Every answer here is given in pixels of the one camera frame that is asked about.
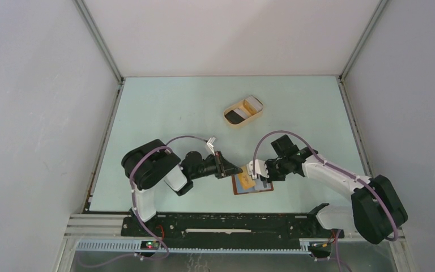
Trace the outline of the orange credit card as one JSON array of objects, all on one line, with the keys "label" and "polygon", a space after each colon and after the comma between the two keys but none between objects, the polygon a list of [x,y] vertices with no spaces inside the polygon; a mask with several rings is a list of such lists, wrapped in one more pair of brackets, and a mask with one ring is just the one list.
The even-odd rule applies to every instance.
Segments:
[{"label": "orange credit card", "polygon": [[253,180],[252,176],[249,175],[247,166],[242,166],[241,169],[242,172],[237,175],[241,187],[243,190],[254,189],[256,182]]}]

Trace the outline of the brown leather card holder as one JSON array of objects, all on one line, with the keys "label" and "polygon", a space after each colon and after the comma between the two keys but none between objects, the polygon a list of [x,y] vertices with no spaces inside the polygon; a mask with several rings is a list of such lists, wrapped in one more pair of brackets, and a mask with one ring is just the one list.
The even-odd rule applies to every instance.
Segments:
[{"label": "brown leather card holder", "polygon": [[233,193],[234,195],[242,195],[242,194],[250,194],[250,193],[262,193],[262,192],[270,192],[274,190],[273,184],[271,190],[263,190],[263,191],[256,191],[255,189],[249,189],[249,190],[243,190],[241,187],[237,175],[232,176],[232,185],[233,185]]}]

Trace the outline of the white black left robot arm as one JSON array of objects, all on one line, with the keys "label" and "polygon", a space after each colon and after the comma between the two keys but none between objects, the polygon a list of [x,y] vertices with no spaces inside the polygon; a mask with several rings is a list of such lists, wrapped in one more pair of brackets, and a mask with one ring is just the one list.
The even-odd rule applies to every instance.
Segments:
[{"label": "white black left robot arm", "polygon": [[159,139],[129,151],[121,166],[131,186],[132,211],[137,217],[134,228],[143,236],[153,234],[156,229],[155,187],[160,182],[182,196],[193,188],[196,179],[207,176],[223,179],[243,173],[221,151],[213,150],[206,157],[190,151],[181,159]]}]

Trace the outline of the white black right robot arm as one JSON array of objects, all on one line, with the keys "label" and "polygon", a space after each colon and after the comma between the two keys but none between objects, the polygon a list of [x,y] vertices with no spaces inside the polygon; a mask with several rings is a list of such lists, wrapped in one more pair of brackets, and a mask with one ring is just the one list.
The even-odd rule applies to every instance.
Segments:
[{"label": "white black right robot arm", "polygon": [[287,135],[271,142],[271,146],[277,157],[263,162],[263,180],[285,181],[288,175],[298,174],[325,184],[351,203],[349,207],[323,204],[317,208],[306,225],[312,236],[321,237],[328,230],[349,230],[379,244],[394,239],[398,228],[408,221],[407,211],[386,176],[359,176],[309,147],[298,148]]}]

